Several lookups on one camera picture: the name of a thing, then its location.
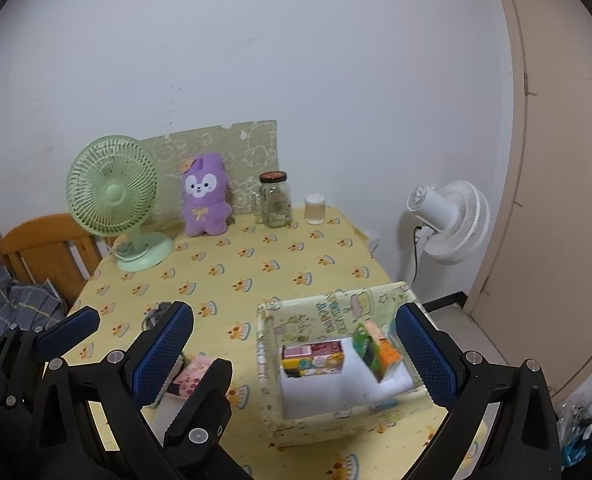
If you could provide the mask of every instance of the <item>small glass cup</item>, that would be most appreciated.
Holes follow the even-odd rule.
[[[325,222],[325,196],[320,194],[307,195],[305,198],[305,221],[311,225]]]

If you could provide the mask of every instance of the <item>jar lid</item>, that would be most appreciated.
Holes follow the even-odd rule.
[[[275,184],[277,182],[285,182],[287,180],[287,173],[284,171],[267,171],[260,174],[260,181],[263,184]]]

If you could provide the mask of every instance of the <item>dark cable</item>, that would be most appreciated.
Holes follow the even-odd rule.
[[[415,269],[413,271],[413,280],[410,285],[413,285],[416,276],[418,276],[418,245],[416,245],[415,234],[420,229],[422,229],[420,225],[416,225],[416,227],[413,228],[413,261],[415,262]]]

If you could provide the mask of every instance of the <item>chair backrest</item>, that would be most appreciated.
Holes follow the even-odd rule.
[[[0,236],[0,262],[21,282],[42,283],[49,278],[71,305],[87,280],[68,242],[75,244],[91,276],[100,263],[100,252],[94,237],[70,214],[35,218]]]

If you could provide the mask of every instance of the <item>yellow tablecloth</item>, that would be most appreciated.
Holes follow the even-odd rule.
[[[261,420],[255,355],[255,312],[272,297],[287,300],[390,282],[364,237],[337,210],[321,226],[301,211],[288,228],[271,230],[252,215],[237,216],[221,237],[175,237],[175,251],[159,266],[126,274],[107,256],[87,283],[74,311],[89,305],[100,328],[65,355],[69,364],[100,361],[126,349],[141,331],[148,308],[182,300],[194,312],[185,354],[204,352],[233,362],[229,400],[233,416],[221,440],[256,479],[394,480],[415,462],[446,411],[429,397],[402,420],[319,444],[278,449]],[[107,449],[117,449],[99,405],[92,407]],[[153,410],[145,408],[151,420]]]

